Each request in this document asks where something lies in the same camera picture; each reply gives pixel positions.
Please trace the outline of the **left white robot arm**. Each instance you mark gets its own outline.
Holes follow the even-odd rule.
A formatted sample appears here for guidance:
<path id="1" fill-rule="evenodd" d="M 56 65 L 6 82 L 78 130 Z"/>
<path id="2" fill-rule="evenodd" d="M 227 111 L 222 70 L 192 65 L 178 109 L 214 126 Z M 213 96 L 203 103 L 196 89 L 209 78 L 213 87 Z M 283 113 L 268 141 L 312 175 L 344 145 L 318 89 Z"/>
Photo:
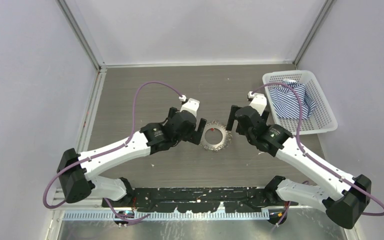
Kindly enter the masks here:
<path id="1" fill-rule="evenodd" d="M 165 121 L 148 123 L 132 137 L 90 151 L 64 151 L 57 167 L 63 202 L 73 204 L 87 197 L 99 197 L 128 207 L 134 199 L 128 181 L 102 177 L 101 173 L 127 161 L 167 151 L 181 141 L 199 145 L 206 123 L 204 118 L 197 120 L 191 112 L 172 107 Z"/>

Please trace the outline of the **metal disc with keyrings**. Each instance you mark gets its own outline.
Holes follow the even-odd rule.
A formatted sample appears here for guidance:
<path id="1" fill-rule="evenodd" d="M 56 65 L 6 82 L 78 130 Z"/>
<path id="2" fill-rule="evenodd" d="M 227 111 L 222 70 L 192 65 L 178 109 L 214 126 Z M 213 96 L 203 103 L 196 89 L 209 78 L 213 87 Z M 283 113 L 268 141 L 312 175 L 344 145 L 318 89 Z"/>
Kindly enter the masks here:
<path id="1" fill-rule="evenodd" d="M 208 151 L 218 152 L 227 148 L 232 140 L 232 134 L 227 131 L 226 126 L 216 120 L 207 122 L 200 145 Z"/>

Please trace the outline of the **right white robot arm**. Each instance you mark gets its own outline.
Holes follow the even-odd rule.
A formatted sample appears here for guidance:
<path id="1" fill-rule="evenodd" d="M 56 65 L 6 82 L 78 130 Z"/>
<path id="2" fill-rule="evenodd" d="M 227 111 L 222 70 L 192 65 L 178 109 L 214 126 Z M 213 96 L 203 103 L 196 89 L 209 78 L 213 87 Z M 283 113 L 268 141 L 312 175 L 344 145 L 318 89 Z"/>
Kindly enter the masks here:
<path id="1" fill-rule="evenodd" d="M 353 176 L 323 158 L 309 157 L 310 150 L 298 145 L 297 139 L 278 124 L 267 125 L 266 118 L 252 106 L 232 105 L 226 129 L 236 132 L 263 153 L 282 160 L 316 183 L 315 186 L 294 182 L 276 175 L 265 187 L 265 198 L 271 205 L 295 202 L 318 209 L 338 226 L 352 229 L 370 203 L 363 194 L 371 192 L 371 180 L 360 174 Z"/>

